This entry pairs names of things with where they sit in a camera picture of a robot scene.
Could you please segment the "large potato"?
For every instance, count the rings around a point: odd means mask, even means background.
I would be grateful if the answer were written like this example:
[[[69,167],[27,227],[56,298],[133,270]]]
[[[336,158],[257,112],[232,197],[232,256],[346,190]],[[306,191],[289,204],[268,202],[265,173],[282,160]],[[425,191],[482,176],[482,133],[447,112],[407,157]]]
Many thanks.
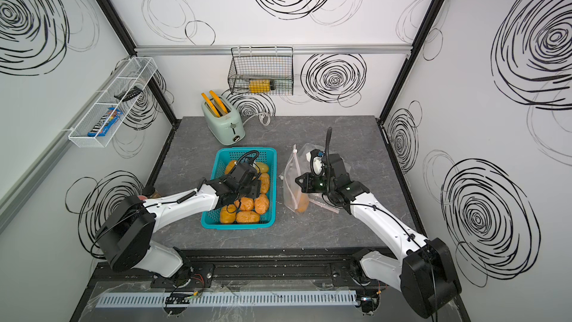
[[[302,193],[297,200],[295,211],[297,213],[304,213],[308,209],[308,205],[309,205],[308,195]]]

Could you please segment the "clear zipper bag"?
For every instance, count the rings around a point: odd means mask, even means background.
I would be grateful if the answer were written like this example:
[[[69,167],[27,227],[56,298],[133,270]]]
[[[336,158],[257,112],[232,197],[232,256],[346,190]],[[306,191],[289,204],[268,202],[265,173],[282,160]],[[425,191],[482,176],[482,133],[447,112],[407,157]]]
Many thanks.
[[[296,184],[295,180],[300,175],[309,171],[310,167],[302,149],[293,145],[292,152],[287,160],[281,179],[283,182],[284,205],[296,214],[302,214],[297,213],[295,209],[297,200],[303,192]]]

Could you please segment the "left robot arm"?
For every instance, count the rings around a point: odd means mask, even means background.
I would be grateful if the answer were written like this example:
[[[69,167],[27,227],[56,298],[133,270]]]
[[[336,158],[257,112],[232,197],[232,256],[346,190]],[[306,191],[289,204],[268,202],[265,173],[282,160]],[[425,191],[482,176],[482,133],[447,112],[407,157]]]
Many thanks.
[[[153,234],[179,220],[217,210],[258,189],[253,158],[239,160],[229,174],[203,180],[198,187],[165,198],[125,198],[98,229],[95,244],[114,272],[141,269],[173,277],[184,265],[174,247],[153,241]]]

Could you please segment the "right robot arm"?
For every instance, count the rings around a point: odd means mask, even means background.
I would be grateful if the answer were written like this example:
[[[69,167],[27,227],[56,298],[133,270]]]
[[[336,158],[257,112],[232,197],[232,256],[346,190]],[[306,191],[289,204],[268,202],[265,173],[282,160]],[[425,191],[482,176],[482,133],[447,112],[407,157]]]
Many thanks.
[[[296,178],[302,192],[320,194],[363,222],[391,250],[364,255],[360,266],[371,280],[402,293],[420,317],[434,316],[462,292],[450,249],[396,218],[361,182],[352,180],[339,154],[314,149],[306,155],[310,170]]]

